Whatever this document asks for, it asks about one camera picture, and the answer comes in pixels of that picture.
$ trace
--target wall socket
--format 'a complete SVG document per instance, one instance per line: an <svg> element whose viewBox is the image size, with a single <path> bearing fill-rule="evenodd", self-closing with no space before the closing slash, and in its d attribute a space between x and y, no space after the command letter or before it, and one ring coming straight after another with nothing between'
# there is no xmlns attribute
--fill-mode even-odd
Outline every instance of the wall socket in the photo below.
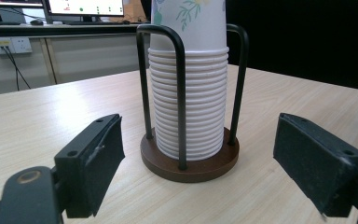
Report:
<svg viewBox="0 0 358 224"><path fill-rule="evenodd" d="M0 37L0 54L6 54L2 48L9 48L12 54L32 52L30 39L27 37Z"/></svg>

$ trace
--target round wooden base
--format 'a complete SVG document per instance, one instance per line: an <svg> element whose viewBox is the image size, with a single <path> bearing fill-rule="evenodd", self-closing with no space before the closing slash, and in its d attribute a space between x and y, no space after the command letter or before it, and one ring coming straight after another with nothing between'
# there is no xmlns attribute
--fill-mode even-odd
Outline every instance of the round wooden base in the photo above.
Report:
<svg viewBox="0 0 358 224"><path fill-rule="evenodd" d="M179 170L179 161L171 159L162 154L156 144L156 138L141 141L141 153L144 164L156 175L171 181L183 183L197 183L215 179L227 173L237 162L240 151L238 139L235 145L230 146L228 142L229 130L225 128L225 136L220 151L209 159L202 161L188 161L187 169Z"/></svg>

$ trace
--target stack of paper cups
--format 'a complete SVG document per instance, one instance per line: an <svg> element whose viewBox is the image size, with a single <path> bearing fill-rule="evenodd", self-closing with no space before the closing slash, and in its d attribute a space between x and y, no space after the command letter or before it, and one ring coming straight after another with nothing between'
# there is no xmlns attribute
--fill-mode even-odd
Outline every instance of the stack of paper cups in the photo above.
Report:
<svg viewBox="0 0 358 224"><path fill-rule="evenodd" d="M152 23L172 28L186 50L186 155L200 161L222 144L226 110L225 0L153 0ZM152 35L149 63L159 150L179 158L176 60L172 41Z"/></svg>

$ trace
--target monitor screen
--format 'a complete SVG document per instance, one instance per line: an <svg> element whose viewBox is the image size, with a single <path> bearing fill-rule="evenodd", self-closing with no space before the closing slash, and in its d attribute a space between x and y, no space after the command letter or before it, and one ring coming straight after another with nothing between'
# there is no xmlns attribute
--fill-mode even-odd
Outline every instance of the monitor screen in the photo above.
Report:
<svg viewBox="0 0 358 224"><path fill-rule="evenodd" d="M42 0L0 0L0 7L43 7Z"/></svg>
<svg viewBox="0 0 358 224"><path fill-rule="evenodd" d="M45 0L51 16L123 17L122 0Z"/></svg>
<svg viewBox="0 0 358 224"><path fill-rule="evenodd" d="M43 8L43 4L42 0L0 0L0 7Z"/></svg>

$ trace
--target wooden table surface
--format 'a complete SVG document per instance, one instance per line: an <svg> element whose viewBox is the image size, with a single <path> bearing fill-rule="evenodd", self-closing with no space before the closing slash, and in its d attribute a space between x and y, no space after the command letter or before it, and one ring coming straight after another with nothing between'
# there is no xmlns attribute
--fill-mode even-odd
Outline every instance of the wooden table surface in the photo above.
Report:
<svg viewBox="0 0 358 224"><path fill-rule="evenodd" d="M237 71L228 67L228 128ZM227 174L198 184L165 180L144 166L138 72L2 94L0 197L11 175L53 167L54 155L89 123L118 113L126 158L97 217L65 223L325 223L272 158L281 112L309 119L358 148L358 90L253 69L247 71L241 104L239 160ZM349 218L328 217L327 223L356 223L357 217L352 208Z"/></svg>

